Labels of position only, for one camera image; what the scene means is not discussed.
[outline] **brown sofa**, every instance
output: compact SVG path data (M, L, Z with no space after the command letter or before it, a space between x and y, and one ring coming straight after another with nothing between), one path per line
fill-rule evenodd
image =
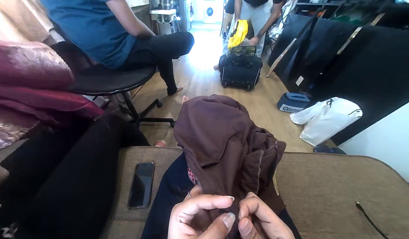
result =
M179 148L122 149L117 197L102 239L140 238L150 206L127 209L135 165L153 161L152 201ZM379 160L365 156L288 153L276 170L278 191L303 239L382 238L359 211L359 201L389 239L409 238L409 184Z
M154 162L155 164L151 193L151 203L153 203L163 174L181 154L181 148L146 146L130 147L120 151L116 197L101 239L139 239L141 237L150 206L134 210L127 208L135 165L139 162Z

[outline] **black rolling suitcase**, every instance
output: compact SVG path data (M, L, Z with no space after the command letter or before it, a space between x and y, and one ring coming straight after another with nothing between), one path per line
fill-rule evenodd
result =
M236 46L219 59L221 84L248 91L259 82L262 61L256 55L256 46Z

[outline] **person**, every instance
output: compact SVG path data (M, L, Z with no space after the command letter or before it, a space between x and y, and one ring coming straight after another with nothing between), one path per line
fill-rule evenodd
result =
M99 238L113 204L119 150L127 146L150 144L115 115L34 134L0 163L9 171L0 185L0 238Z
M231 35L235 22L240 19L250 20L255 36L250 39L250 45L256 46L256 56L261 57L264 49L265 33L279 17L283 0L235 0L234 18L228 36ZM228 52L229 37L224 41L222 54Z
M223 239L236 220L232 213L223 213L204 231L194 229L193 218L202 210L228 208L234 201L230 196L203 195L198 185L194 186L183 202L176 204L169 220L168 239ZM258 222L252 223L252 216ZM290 228L254 193L249 192L239 203L239 232L243 239L294 239Z
M107 68L126 71L155 65L167 85L176 87L172 59L188 54L194 44L189 32L155 36L126 0L41 0L49 18L66 38Z
M228 0L227 4L225 5L225 13L224 13L224 20L222 22L222 37L225 39L227 38L227 28L231 20L233 19L234 15L234 1L235 0Z

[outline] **wooden floor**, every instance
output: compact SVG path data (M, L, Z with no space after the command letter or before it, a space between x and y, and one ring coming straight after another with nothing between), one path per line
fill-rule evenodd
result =
M224 89L220 83L219 72L213 69L222 52L219 30L191 29L190 32L195 38L191 52L173 61L176 83L182 85L184 89L174 96L168 96L165 82L159 73L156 73L133 98L133 104L138 112L157 98L163 102L163 107L154 108L147 116L176 119L183 95L190 98L212 94L226 95L244 105L257 126L267 129L277 139L286 142L286 151L312 152L313 147L299 138L302 128L291 122L288 113L277 109L277 101L287 90L274 73L269 78L265 77L269 70L268 65L264 64L260 81L252 92ZM150 143L164 139L169 147L177 145L173 130L167 123L149 125L142 123L141 131Z

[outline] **white pants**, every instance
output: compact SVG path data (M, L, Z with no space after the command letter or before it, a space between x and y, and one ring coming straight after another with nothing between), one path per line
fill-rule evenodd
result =
M269 0L263 5L260 5L259 7L252 7L249 3L246 3L245 1L242 2L242 12L240 14L239 19L243 20L250 20L252 22L253 26L253 31L256 34L264 27L265 23L267 20L270 18L271 15L271 9L273 8L273 1ZM224 41L224 49L222 54L225 54L228 52L228 41L231 35L231 32L234 28L234 19L231 22L230 26L230 33L227 35L227 38ZM256 55L260 58L262 54L262 49L264 48L264 41L265 41L265 35L263 35L260 40L258 45L256 46Z

